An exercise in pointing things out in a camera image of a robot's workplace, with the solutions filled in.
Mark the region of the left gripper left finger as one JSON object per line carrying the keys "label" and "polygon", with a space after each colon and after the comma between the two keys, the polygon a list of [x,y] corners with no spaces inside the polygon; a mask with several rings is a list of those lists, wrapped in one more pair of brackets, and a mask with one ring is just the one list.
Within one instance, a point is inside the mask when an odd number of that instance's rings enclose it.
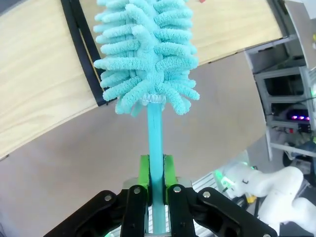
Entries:
{"label": "left gripper left finger", "polygon": [[140,157],[139,175],[119,194],[103,190],[49,231],[48,237],[104,237],[121,228],[122,237],[143,237],[151,204],[149,156]]}

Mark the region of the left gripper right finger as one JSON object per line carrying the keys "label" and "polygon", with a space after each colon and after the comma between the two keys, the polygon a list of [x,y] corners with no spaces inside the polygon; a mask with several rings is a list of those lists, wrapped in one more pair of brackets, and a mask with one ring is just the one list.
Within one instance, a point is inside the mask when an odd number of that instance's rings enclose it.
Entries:
{"label": "left gripper right finger", "polygon": [[171,235],[194,237],[194,223],[218,237],[275,237],[264,222],[211,187],[196,192],[180,184],[171,155],[164,156],[165,201],[168,204]]}

